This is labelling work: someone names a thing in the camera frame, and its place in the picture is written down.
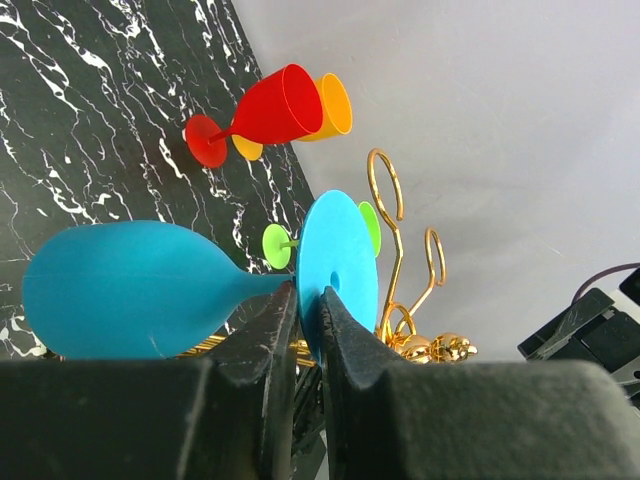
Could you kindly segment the blue wine glass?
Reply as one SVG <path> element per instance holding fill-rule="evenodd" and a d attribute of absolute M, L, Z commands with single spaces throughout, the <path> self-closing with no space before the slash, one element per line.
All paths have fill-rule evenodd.
<path fill-rule="evenodd" d="M 339 190 L 319 196 L 297 239 L 293 273 L 240 269 L 213 241 L 152 220 L 81 225 L 35 254 L 22 303 L 35 335 L 68 360 L 175 357 L 215 333 L 244 301 L 284 282 L 309 320 L 332 288 L 367 330 L 377 319 L 378 274 L 368 228 Z"/>

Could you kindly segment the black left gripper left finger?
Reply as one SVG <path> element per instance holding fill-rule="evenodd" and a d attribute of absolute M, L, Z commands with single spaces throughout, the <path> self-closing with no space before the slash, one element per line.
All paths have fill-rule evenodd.
<path fill-rule="evenodd" d="M 298 335 L 294 286 L 209 353 L 5 361 L 5 479 L 285 479 Z"/>

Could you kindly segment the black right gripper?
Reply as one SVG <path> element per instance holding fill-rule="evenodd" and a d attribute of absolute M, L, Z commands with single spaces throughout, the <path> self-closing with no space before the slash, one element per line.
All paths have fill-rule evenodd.
<path fill-rule="evenodd" d="M 590 289 L 517 349 L 528 361 L 595 363 L 611 374 L 626 394 L 639 393 L 639 322 L 598 288 Z"/>

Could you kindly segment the yellow wine glass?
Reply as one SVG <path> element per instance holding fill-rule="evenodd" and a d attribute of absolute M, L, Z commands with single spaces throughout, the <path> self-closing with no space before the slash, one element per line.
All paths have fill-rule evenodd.
<path fill-rule="evenodd" d="M 302 142 L 314 142 L 330 137 L 347 135 L 353 126 L 353 112 L 351 102 L 345 86 L 340 78 L 331 72 L 315 79 L 322 108 L 323 123 L 318 132 L 299 138 Z M 239 135 L 231 137 L 238 153 L 248 161 L 259 159 L 264 146 L 252 142 Z"/>

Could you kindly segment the green wine glass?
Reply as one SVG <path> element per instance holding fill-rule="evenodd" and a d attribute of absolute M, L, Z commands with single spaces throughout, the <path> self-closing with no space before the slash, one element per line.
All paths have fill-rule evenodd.
<path fill-rule="evenodd" d="M 368 228 L 373 246 L 374 257 L 380 254 L 382 246 L 381 227 L 374 207 L 367 201 L 358 204 L 358 209 Z M 292 240 L 279 224 L 270 224 L 263 231 L 262 253 L 270 267 L 284 269 L 288 266 L 291 252 L 298 246 L 298 240 Z"/>

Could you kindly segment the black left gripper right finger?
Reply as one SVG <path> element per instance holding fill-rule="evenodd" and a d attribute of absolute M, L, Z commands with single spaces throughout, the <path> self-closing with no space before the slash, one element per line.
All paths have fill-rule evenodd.
<path fill-rule="evenodd" d="M 635 479 L 639 419 L 582 361 L 415 364 L 327 289 L 319 301 L 333 479 Z"/>

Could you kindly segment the red wine glass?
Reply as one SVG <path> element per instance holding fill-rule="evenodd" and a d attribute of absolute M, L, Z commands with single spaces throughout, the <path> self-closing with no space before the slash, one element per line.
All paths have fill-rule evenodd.
<path fill-rule="evenodd" d="M 282 144 L 316 133 L 324 119 L 316 84 L 305 68 L 288 64 L 250 87 L 227 128 L 196 114 L 186 123 L 186 144 L 205 167 L 221 166 L 227 158 L 226 139 L 239 136 L 262 144 Z"/>

